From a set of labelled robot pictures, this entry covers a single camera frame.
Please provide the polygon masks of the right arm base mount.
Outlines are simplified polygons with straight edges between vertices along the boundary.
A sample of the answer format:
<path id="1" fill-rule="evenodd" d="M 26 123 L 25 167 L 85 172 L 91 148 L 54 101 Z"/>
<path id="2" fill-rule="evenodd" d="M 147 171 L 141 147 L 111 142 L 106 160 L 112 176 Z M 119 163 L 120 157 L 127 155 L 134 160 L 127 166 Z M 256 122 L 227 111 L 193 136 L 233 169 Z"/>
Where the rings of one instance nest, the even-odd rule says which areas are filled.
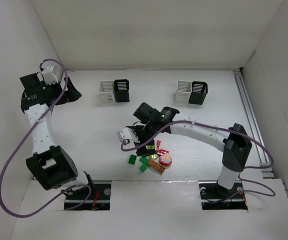
<path id="1" fill-rule="evenodd" d="M 216 181 L 199 182 L 202 210 L 247 210 L 247 202 L 240 181 L 234 183 L 232 189 L 226 189 Z"/>

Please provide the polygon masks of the red round flower lego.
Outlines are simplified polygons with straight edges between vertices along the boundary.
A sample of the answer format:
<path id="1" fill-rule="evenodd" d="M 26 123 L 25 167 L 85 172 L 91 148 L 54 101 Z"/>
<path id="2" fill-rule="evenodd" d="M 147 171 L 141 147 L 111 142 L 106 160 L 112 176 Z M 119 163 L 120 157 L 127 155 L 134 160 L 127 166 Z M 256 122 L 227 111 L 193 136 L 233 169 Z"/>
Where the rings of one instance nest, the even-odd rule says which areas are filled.
<path id="1" fill-rule="evenodd" d="M 161 155 L 158 159 L 159 164 L 164 168 L 169 168 L 173 162 L 172 158 L 169 156 Z"/>

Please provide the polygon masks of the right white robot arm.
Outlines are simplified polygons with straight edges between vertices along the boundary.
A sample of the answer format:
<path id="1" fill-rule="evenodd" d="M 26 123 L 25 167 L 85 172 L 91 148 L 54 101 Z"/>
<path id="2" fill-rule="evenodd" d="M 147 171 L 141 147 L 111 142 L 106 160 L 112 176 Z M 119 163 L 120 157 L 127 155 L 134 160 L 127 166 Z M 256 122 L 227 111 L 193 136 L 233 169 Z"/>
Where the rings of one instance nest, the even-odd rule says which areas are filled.
<path id="1" fill-rule="evenodd" d="M 213 146 L 222 152 L 222 169 L 217 184 L 231 190 L 238 175 L 244 170 L 252 149 L 251 138 L 244 127 L 235 123 L 230 128 L 221 129 L 214 125 L 198 123 L 191 117 L 171 107 L 161 111 L 143 102 L 133 114 L 139 125 L 126 126 L 118 137 L 123 144 L 133 142 L 138 156 L 147 156 L 147 145 L 161 133 L 189 137 Z"/>

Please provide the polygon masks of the small red sloped lego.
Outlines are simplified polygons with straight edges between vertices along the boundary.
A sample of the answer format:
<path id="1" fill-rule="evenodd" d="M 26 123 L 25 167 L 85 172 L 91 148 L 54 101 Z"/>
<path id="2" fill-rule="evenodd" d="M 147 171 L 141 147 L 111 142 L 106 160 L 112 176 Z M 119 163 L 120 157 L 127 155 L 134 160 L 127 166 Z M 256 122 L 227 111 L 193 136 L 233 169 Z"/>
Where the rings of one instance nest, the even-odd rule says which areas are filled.
<path id="1" fill-rule="evenodd" d="M 157 141 L 156 141 L 156 148 L 157 148 L 157 149 L 160 147 L 160 143 L 161 143 L 160 140 L 157 140 Z"/>

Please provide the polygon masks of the dark green lego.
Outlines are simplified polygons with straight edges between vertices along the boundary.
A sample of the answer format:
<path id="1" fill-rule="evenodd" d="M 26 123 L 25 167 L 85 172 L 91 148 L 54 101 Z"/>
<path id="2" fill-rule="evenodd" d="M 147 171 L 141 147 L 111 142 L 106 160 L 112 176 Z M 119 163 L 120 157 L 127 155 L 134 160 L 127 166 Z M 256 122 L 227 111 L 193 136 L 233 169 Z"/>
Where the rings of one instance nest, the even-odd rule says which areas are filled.
<path id="1" fill-rule="evenodd" d="M 135 165 L 136 160 L 137 160 L 137 156 L 132 154 L 132 155 L 130 155 L 130 157 L 129 157 L 128 163 L 129 163 L 130 165 Z"/>

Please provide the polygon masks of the red lego plate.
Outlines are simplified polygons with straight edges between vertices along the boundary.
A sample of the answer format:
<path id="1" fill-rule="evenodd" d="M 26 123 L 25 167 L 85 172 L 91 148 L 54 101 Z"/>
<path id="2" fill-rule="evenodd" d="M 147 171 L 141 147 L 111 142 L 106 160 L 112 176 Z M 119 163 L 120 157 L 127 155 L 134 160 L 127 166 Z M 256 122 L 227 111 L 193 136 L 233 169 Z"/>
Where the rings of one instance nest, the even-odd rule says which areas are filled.
<path id="1" fill-rule="evenodd" d="M 169 151 L 161 149 L 161 148 L 157 148 L 156 149 L 156 154 L 158 156 L 168 156 L 169 155 Z"/>

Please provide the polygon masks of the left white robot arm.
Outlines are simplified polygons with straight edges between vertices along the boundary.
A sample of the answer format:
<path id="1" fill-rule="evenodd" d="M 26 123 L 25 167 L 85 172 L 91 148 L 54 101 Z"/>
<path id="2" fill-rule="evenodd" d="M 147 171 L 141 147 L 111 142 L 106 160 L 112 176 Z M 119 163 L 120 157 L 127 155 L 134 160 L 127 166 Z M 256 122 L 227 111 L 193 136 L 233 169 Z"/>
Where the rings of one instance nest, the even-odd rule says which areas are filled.
<path id="1" fill-rule="evenodd" d="M 57 189 L 78 177 L 73 159 L 52 136 L 53 107 L 77 101 L 82 96 L 69 77 L 64 80 L 66 88 L 62 88 L 54 73 L 44 70 L 20 78 L 24 87 L 21 110 L 33 128 L 32 156 L 26 159 L 26 165 L 45 190 Z"/>

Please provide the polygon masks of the green L-shaped lego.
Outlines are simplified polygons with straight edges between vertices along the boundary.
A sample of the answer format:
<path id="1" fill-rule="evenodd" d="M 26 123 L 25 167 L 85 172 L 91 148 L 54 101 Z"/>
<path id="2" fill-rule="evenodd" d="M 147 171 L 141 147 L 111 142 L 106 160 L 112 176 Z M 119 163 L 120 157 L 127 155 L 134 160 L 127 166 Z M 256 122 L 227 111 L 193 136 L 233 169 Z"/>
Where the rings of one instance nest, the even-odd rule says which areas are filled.
<path id="1" fill-rule="evenodd" d="M 149 168 L 148 164 L 146 162 L 143 162 L 142 166 L 139 168 L 139 170 L 144 173 Z"/>

